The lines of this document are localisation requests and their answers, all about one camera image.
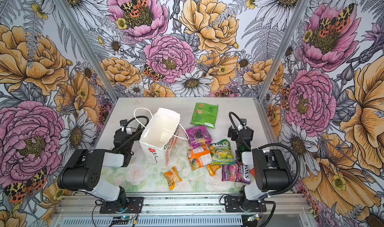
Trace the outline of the green Fox's lemon candy bag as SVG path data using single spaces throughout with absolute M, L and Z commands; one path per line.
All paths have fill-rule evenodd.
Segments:
M 210 145 L 212 165 L 234 165 L 236 163 L 232 154 L 230 142 L 226 139 Z

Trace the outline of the white paper gift bag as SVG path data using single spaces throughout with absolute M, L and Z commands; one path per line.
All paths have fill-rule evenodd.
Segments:
M 185 128 L 181 125 L 181 115 L 173 110 L 159 108 L 147 124 L 139 122 L 144 131 L 140 137 L 141 148 L 147 160 L 161 167 L 169 164 L 177 140 L 189 141 Z

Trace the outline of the purple raisin snack bag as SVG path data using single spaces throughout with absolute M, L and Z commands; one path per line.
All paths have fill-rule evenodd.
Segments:
M 193 149 L 212 142 L 212 137 L 204 125 L 190 128 L 186 130 L 186 133 L 189 137 L 190 147 Z

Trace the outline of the green Lay's chips bag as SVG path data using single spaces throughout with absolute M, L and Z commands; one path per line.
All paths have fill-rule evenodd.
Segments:
M 218 105 L 196 103 L 191 119 L 191 124 L 195 126 L 206 126 L 208 128 L 215 129 L 218 109 Z

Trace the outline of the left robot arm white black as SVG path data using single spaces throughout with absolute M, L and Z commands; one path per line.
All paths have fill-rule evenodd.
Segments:
M 133 143 L 144 130 L 141 124 L 130 127 L 135 119 L 121 121 L 115 132 L 112 150 L 76 150 L 59 174 L 58 187 L 70 191 L 88 193 L 102 202 L 101 212 L 123 213 L 129 208 L 129 200 L 123 187 L 103 180 L 102 168 L 127 167 L 134 152 Z

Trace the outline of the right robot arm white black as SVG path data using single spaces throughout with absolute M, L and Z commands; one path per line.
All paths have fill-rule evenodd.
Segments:
M 259 148 L 251 148 L 254 131 L 247 126 L 246 119 L 238 119 L 237 127 L 231 126 L 228 137 L 236 142 L 236 160 L 239 162 L 236 178 L 239 181 L 255 177 L 255 181 L 243 186 L 239 195 L 226 197 L 227 212 L 264 212 L 264 199 L 272 193 L 285 193 L 294 184 L 289 167 L 285 162 L 282 150 L 293 153 L 288 146 L 281 143 L 266 144 Z

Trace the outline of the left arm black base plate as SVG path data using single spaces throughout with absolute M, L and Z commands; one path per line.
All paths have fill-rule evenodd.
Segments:
M 143 201 L 144 197 L 127 197 L 123 203 L 106 202 L 101 206 L 99 212 L 100 214 L 140 214 Z

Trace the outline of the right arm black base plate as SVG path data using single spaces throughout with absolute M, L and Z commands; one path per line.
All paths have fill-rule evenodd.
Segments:
M 245 197 L 223 195 L 220 203 L 224 205 L 226 213 L 264 213 L 267 211 L 264 203 L 249 201 Z

